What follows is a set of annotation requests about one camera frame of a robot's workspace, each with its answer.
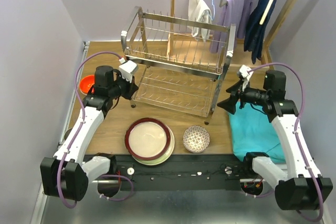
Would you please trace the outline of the metal two-tier dish rack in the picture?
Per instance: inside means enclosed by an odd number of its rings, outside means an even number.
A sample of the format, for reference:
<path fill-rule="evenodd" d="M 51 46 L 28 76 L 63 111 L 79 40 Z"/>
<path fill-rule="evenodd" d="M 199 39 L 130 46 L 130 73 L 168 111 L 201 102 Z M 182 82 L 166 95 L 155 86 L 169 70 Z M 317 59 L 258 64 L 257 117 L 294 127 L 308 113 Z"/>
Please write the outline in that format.
<path fill-rule="evenodd" d="M 135 7 L 121 32 L 127 59 L 144 66 L 132 107 L 146 103 L 205 119 L 209 124 L 228 72 L 235 25 L 190 21 Z"/>

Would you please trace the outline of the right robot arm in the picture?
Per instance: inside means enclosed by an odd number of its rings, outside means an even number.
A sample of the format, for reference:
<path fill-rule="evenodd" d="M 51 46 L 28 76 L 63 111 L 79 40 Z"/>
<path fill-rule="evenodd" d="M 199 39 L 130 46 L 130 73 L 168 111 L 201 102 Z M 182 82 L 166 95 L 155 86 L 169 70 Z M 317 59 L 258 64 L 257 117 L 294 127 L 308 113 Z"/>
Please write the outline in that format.
<path fill-rule="evenodd" d="M 287 170 L 279 168 L 266 153 L 248 152 L 242 173 L 249 178 L 260 175 L 274 190 L 282 210 L 322 210 L 333 183 L 321 175 L 310 155 L 300 128 L 300 111 L 285 98 L 285 73 L 266 71 L 261 90 L 249 86 L 252 74 L 250 67 L 242 65 L 237 74 L 239 81 L 226 90 L 229 98 L 217 105 L 230 114 L 236 113 L 238 103 L 240 109 L 247 103 L 261 106 L 279 137 Z"/>

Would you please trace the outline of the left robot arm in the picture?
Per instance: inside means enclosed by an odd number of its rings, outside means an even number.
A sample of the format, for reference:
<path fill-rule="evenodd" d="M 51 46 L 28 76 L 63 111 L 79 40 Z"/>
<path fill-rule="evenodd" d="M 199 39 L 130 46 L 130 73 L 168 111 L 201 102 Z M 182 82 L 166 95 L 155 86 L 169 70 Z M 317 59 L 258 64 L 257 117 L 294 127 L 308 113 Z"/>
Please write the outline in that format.
<path fill-rule="evenodd" d="M 132 61 L 117 69 L 99 66 L 94 73 L 94 84 L 81 101 L 79 116 L 63 145 L 52 158 L 40 164 L 45 195 L 63 201 L 81 201 L 89 183 L 99 177 L 112 179 L 116 175 L 116 161 L 110 154 L 98 154 L 87 162 L 84 157 L 99 125 L 120 97 L 130 100 L 138 90 L 134 74 L 138 66 Z"/>

